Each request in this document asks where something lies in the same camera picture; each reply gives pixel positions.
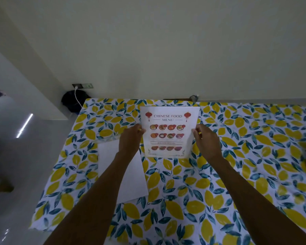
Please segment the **dark bag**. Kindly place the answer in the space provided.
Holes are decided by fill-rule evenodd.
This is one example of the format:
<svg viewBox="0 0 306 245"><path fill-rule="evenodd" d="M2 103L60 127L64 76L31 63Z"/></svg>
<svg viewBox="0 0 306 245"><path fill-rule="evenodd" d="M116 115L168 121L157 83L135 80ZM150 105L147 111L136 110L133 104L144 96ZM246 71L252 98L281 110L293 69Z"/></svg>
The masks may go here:
<svg viewBox="0 0 306 245"><path fill-rule="evenodd" d="M75 89L66 92L61 98L61 103L70 112L78 115L81 112L85 101L90 98L91 97L85 91Z"/></svg>

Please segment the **white paper sheet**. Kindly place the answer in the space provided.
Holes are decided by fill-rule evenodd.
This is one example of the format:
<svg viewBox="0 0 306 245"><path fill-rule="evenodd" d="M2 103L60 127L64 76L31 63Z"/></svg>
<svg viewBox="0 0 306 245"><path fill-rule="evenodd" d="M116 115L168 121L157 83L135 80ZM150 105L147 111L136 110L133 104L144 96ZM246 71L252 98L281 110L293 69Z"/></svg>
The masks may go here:
<svg viewBox="0 0 306 245"><path fill-rule="evenodd" d="M108 141L98 144L98 177L112 163L115 154L118 152L119 140ZM145 173L143 171L140 152L131 160L118 192L117 204L125 203L140 197L148 196Z"/></svg>

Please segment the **person's right forearm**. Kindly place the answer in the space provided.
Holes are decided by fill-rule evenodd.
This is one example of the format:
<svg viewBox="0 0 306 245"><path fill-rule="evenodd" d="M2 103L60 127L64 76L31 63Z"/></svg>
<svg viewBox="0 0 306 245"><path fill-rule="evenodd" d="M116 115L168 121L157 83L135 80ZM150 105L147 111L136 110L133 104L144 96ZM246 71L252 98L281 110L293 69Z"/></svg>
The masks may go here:
<svg viewBox="0 0 306 245"><path fill-rule="evenodd" d="M222 156L208 158L256 245L306 245L306 233L237 173Z"/></svg>

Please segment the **person's right hand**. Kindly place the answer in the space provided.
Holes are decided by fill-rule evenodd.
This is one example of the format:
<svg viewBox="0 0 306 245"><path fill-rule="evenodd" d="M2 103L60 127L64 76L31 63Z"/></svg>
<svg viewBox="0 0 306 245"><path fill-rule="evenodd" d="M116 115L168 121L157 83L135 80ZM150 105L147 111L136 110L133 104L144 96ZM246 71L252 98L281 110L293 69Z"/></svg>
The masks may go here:
<svg viewBox="0 0 306 245"><path fill-rule="evenodd" d="M208 163L214 163L223 159L220 147L220 139L215 132L203 124L202 139L195 139L196 145Z"/></svg>

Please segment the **person's left hand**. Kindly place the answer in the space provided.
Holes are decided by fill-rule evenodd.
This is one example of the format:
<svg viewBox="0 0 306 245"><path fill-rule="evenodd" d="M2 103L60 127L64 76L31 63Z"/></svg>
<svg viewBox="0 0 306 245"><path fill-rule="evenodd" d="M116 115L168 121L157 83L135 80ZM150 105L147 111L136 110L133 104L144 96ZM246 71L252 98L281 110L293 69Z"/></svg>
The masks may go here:
<svg viewBox="0 0 306 245"><path fill-rule="evenodd" d="M135 134L133 126L126 128L119 139L119 151L118 154L123 158L131 161L137 151L139 150L140 142L143 134Z"/></svg>

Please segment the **lemon print tablecloth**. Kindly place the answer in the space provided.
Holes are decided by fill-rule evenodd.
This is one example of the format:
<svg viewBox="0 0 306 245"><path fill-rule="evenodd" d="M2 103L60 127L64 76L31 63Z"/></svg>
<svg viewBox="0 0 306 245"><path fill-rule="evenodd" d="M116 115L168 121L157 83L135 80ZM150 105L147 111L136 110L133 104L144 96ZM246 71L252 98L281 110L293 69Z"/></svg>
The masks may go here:
<svg viewBox="0 0 306 245"><path fill-rule="evenodd" d="M306 232L306 107L262 103L86 99L54 165L30 229L53 231L99 178L99 139L139 123L143 106L200 106L197 123L220 137L223 157ZM192 142L189 159L144 155L147 197L117 204L107 237L131 244L253 245L218 173Z"/></svg>

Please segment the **person's left forearm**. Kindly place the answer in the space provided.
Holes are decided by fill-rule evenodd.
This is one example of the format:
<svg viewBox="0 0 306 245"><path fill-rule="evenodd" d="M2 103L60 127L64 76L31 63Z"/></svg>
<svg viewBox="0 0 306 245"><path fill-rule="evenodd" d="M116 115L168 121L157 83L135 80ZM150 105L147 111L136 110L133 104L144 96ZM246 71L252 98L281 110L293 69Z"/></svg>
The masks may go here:
<svg viewBox="0 0 306 245"><path fill-rule="evenodd" d="M110 166L43 245L104 244L123 176L138 149L119 149Z"/></svg>

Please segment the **white printed menu sheet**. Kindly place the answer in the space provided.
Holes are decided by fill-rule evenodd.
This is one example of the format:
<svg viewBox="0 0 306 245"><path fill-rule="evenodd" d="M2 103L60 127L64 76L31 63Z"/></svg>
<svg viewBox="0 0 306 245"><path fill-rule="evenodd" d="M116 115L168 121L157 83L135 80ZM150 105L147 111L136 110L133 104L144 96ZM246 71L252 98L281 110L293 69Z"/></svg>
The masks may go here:
<svg viewBox="0 0 306 245"><path fill-rule="evenodd" d="M188 158L200 107L145 106L140 108L146 157Z"/></svg>

